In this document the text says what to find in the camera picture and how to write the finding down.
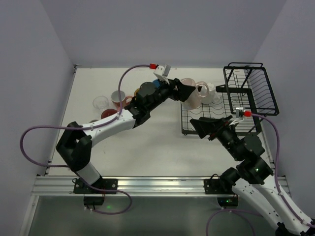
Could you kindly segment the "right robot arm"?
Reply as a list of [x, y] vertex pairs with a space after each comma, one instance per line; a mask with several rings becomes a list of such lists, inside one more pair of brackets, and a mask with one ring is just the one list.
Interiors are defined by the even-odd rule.
[[235, 126], [244, 118], [191, 119], [200, 138], [217, 139], [239, 162], [219, 176], [224, 191], [232, 191], [246, 200], [276, 230], [278, 236], [313, 236], [315, 221], [305, 214], [279, 185], [275, 169], [261, 158], [265, 152], [260, 138], [247, 134], [239, 138]]

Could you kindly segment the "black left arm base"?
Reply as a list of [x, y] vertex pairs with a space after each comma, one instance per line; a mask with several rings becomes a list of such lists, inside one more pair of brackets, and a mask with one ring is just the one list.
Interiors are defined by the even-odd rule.
[[92, 186], [87, 185], [80, 178], [74, 178], [72, 182], [73, 193], [83, 194], [84, 206], [92, 209], [104, 204], [106, 194], [117, 193], [118, 180], [116, 178], [100, 178]]

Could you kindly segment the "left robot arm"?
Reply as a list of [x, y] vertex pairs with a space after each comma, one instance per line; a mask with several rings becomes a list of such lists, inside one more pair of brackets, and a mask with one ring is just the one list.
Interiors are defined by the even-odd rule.
[[92, 148], [96, 144], [142, 125], [150, 118], [150, 112], [166, 99], [185, 102], [195, 91], [195, 86], [185, 85], [179, 79], [160, 82], [159, 87], [145, 82], [121, 113], [84, 125], [75, 121], [70, 123], [58, 141], [56, 151], [77, 176], [97, 188], [102, 177], [91, 163]]

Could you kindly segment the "light blue plastic cup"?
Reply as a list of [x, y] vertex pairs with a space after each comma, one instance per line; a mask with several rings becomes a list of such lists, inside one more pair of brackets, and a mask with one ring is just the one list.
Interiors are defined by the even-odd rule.
[[161, 86], [159, 79], [153, 80], [152, 83], [155, 85], [156, 88], [160, 88]]

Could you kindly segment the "salmon polka dot mug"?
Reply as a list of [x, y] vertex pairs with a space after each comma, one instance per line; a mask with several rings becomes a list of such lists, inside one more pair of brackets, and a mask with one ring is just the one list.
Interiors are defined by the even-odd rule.
[[116, 110], [118, 111], [121, 107], [124, 108], [125, 106], [129, 105], [133, 96], [127, 96], [124, 91], [114, 91], [111, 94], [111, 101], [115, 106]]

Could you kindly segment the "white ceramic cup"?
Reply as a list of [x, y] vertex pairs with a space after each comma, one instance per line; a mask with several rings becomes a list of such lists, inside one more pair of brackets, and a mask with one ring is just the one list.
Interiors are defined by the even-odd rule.
[[212, 83], [208, 83], [207, 86], [209, 88], [209, 93], [206, 95], [206, 97], [201, 98], [201, 103], [208, 105], [219, 102], [221, 96], [216, 92], [216, 86]]

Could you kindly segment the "clear faceted glass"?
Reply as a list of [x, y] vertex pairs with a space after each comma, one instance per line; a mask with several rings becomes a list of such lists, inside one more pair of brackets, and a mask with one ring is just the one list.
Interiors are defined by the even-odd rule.
[[98, 96], [93, 100], [93, 107], [98, 110], [106, 110], [109, 106], [108, 98], [105, 96]]

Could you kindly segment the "pink smiley face mug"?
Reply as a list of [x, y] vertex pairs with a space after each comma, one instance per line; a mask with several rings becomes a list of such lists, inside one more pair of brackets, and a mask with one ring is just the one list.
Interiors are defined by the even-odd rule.
[[112, 109], [112, 108], [106, 109], [105, 111], [102, 112], [100, 118], [104, 119], [104, 118], [108, 118], [108, 117], [113, 116], [113, 115], [117, 116], [120, 111], [121, 111], [120, 109], [118, 109], [118, 110], [115, 110], [115, 109]]

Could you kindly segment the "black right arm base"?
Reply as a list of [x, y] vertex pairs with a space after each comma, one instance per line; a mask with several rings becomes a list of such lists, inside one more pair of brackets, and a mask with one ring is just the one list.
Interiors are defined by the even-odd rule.
[[238, 195], [232, 192], [231, 185], [221, 180], [218, 174], [213, 174], [209, 178], [203, 179], [203, 187], [206, 195], [217, 196], [217, 202], [221, 208], [238, 206]]

